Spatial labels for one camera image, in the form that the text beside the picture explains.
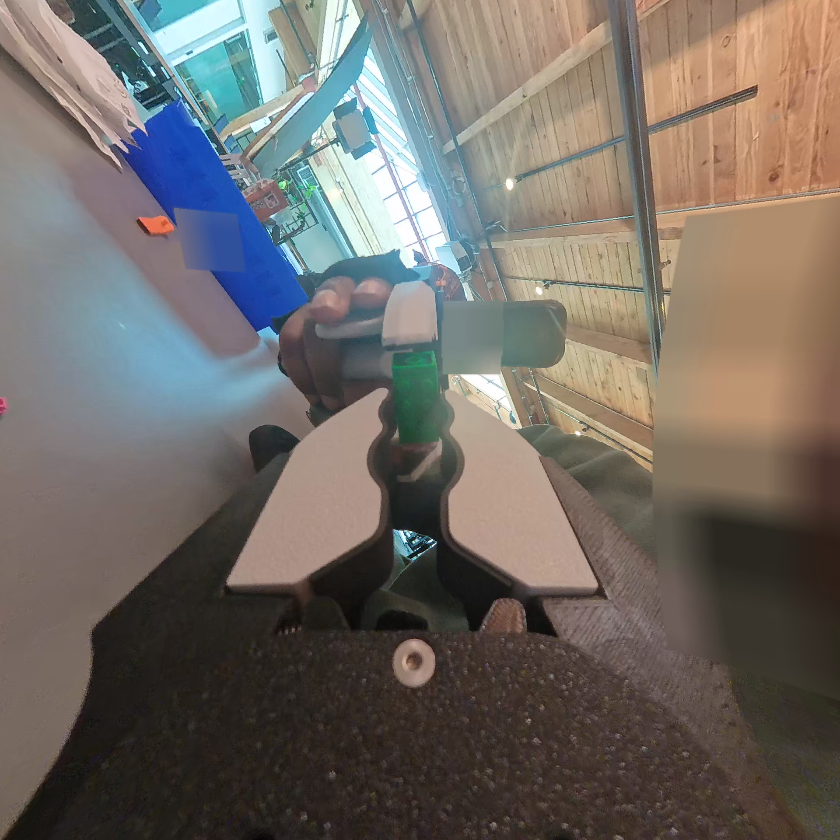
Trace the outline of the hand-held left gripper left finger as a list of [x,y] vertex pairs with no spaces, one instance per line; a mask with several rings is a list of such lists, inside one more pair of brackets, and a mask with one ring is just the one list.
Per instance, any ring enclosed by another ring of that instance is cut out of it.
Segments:
[[374,390],[289,455],[227,580],[234,595],[333,600],[348,622],[394,563],[392,394]]

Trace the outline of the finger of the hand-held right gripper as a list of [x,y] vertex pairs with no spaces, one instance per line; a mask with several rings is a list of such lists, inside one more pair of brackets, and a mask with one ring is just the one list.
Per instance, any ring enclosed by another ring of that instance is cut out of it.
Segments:
[[383,322],[436,322],[435,290],[424,281],[394,286],[383,313]]
[[438,341],[435,312],[386,312],[381,327],[381,344],[386,348],[413,347]]

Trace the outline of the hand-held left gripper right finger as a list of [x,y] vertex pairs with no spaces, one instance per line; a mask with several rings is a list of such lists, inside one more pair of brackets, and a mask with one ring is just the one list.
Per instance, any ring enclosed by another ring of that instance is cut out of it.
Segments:
[[599,581],[537,450],[462,395],[446,392],[437,575],[471,627],[493,603],[590,597]]

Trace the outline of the green toy brick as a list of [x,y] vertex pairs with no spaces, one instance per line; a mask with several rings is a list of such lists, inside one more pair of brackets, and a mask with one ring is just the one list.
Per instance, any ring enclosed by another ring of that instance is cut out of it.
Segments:
[[435,444],[438,441],[436,412],[440,395],[435,353],[431,350],[394,353],[392,391],[400,443]]

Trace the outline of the person's right hand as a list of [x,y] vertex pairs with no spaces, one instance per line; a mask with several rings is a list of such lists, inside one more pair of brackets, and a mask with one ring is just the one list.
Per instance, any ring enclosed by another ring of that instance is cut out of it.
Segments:
[[316,328],[379,314],[394,283],[407,275],[400,251],[393,250],[343,259],[323,272],[298,278],[308,302],[281,320],[278,365],[310,403],[311,415],[316,406],[336,413],[377,389],[391,388],[386,378],[347,380],[342,344],[319,337]]

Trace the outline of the hanging light panel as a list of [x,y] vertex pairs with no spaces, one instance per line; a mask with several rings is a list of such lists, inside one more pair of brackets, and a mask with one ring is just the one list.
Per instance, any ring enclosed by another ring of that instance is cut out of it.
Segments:
[[344,153],[359,160],[377,148],[379,130],[372,111],[361,108],[357,97],[343,101],[332,115],[332,126]]

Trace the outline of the grey metal pole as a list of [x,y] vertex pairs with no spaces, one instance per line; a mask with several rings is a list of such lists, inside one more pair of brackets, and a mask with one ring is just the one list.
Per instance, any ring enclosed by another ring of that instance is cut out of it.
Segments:
[[633,197],[640,266],[654,377],[665,329],[665,290],[655,208],[655,189],[649,149],[644,72],[635,2],[609,1],[608,13],[620,93],[624,143]]

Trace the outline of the blue plastic bin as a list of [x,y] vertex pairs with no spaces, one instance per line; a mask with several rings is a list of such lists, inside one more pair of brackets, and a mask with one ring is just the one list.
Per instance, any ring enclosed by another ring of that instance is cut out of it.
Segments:
[[174,223],[186,268],[213,274],[256,331],[307,301],[291,263],[180,102],[132,136],[125,160]]

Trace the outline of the white crumpled paper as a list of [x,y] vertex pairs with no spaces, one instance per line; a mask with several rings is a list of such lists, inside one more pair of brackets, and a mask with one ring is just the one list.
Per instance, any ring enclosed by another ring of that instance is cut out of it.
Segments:
[[61,106],[117,170],[146,134],[132,94],[101,56],[43,1],[1,2],[2,48]]

